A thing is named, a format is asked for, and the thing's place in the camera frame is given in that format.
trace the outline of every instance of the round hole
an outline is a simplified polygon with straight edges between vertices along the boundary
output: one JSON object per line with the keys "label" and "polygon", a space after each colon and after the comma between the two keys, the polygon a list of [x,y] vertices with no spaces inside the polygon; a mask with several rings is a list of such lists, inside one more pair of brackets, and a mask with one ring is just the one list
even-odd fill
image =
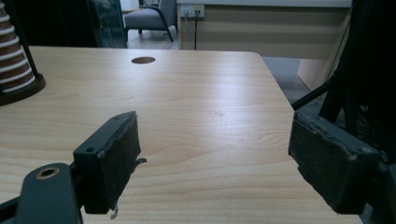
{"label": "round hole", "polygon": [[139,57],[132,59],[132,63],[153,63],[155,58],[152,57]]}
{"label": "round hole", "polygon": [[58,167],[50,167],[40,171],[35,178],[37,179],[48,179],[51,178],[59,173]]}
{"label": "round hole", "polygon": [[89,147],[87,149],[85,149],[86,152],[94,152],[95,148],[94,147]]}

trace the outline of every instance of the office chair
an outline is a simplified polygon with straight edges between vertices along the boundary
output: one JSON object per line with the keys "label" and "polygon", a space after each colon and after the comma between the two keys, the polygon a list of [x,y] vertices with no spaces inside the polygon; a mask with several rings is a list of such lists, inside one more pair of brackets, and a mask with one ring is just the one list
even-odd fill
{"label": "office chair", "polygon": [[177,30],[177,5],[176,0],[161,0],[158,7],[140,7],[140,10],[125,15],[125,33],[128,30],[160,30],[166,31],[173,42],[169,27],[175,26]]}

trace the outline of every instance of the black cable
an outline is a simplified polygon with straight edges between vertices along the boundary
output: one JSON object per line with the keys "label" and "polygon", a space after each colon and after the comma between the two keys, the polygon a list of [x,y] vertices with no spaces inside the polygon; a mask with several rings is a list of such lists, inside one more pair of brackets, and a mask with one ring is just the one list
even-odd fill
{"label": "black cable", "polygon": [[198,15],[201,11],[195,11],[195,38],[194,38],[194,50],[197,50],[197,26],[198,26]]}

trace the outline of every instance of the electrical outlet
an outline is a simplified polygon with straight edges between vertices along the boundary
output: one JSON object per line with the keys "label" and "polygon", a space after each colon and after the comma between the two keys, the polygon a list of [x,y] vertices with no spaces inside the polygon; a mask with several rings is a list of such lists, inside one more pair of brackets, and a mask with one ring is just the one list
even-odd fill
{"label": "electrical outlet", "polygon": [[198,12],[198,17],[202,18],[205,15],[205,5],[195,5],[195,4],[181,4],[180,5],[180,16],[181,17],[195,17],[195,12]]}

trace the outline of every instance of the wooden table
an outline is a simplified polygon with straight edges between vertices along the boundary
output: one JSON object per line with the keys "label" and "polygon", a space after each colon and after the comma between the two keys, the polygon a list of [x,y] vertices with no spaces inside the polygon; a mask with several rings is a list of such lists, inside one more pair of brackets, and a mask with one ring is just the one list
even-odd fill
{"label": "wooden table", "polygon": [[[288,155],[293,111],[255,53],[31,47],[46,88],[0,107],[0,202],[111,117],[138,115],[142,157],[119,215],[85,223],[360,223]],[[154,63],[135,64],[151,56]]]}

